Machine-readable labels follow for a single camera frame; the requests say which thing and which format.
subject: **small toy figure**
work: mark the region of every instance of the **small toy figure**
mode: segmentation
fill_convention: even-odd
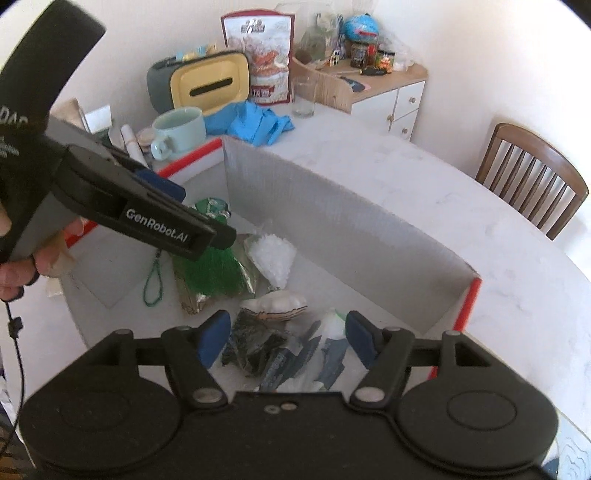
[[[335,50],[333,54],[330,56],[329,66],[334,67],[339,63],[340,60],[340,51]]]

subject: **snack bag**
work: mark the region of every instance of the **snack bag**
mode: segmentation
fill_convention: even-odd
[[[250,98],[259,105],[290,101],[294,18],[273,10],[244,10],[222,17],[226,46],[248,58]]]

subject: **cardboard box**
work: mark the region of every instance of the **cardboard box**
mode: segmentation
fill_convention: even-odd
[[[233,138],[214,140],[160,174],[186,188],[187,205],[208,196],[228,201],[230,224],[239,233],[265,225],[294,244],[288,288],[305,295],[311,309],[358,310],[379,327],[403,327],[421,338],[466,326],[480,286],[477,272],[422,231],[330,180]],[[63,288],[89,346],[117,328],[131,328],[137,338],[159,336],[173,326],[199,325],[220,308],[233,317],[238,312],[238,300],[224,300],[187,317],[167,255],[163,300],[148,308],[142,291],[153,247],[92,225],[70,243],[78,263]],[[364,373],[351,354],[360,377],[343,390]],[[229,393],[255,385],[226,369],[212,373]],[[425,380],[430,370],[417,369],[410,383]]]

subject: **seashell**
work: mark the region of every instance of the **seashell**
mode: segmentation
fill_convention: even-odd
[[[244,300],[240,307],[258,320],[286,322],[305,311],[308,305],[303,295],[278,290],[258,299]]]

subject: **yellow lid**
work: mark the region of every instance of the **yellow lid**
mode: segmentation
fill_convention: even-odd
[[[246,55],[221,51],[179,67],[170,77],[175,108],[197,106],[211,115],[229,103],[243,102],[251,81]]]

